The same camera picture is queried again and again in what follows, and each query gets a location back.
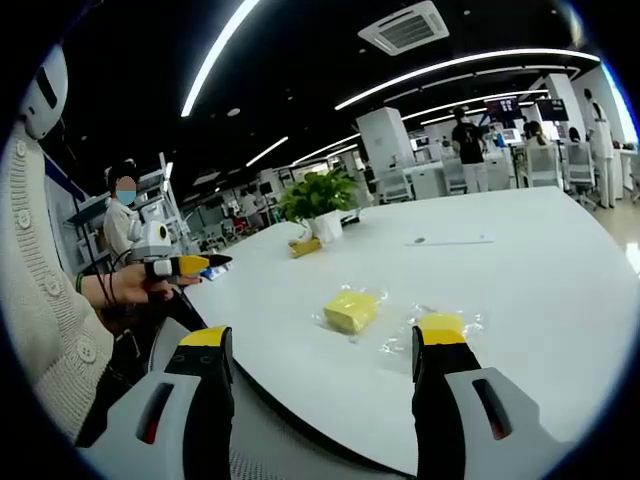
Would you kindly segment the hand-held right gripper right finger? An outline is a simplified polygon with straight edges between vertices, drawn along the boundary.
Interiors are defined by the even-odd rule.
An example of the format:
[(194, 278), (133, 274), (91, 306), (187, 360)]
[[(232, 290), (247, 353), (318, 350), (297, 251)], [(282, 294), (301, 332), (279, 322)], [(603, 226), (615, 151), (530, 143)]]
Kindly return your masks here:
[(412, 369), (418, 478), (541, 479), (570, 451), (532, 398), (480, 366), (458, 328), (414, 326)]

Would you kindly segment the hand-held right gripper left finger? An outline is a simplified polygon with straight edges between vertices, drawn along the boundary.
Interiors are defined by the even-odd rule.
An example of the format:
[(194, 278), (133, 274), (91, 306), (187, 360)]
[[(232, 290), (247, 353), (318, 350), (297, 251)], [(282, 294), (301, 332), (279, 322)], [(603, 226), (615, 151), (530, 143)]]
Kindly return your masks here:
[(148, 371), (107, 413), (83, 459), (105, 479), (228, 479), (232, 329), (164, 325)]

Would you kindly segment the person's left hand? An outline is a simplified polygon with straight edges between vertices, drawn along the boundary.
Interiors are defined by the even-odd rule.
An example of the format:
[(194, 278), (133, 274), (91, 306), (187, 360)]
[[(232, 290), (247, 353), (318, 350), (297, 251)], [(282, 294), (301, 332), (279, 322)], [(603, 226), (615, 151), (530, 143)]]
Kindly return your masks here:
[(151, 301), (169, 301), (177, 286), (200, 284), (195, 277), (179, 277), (176, 284), (166, 279), (149, 279), (143, 264), (128, 265), (109, 275), (108, 288), (111, 298), (118, 304), (145, 304)]

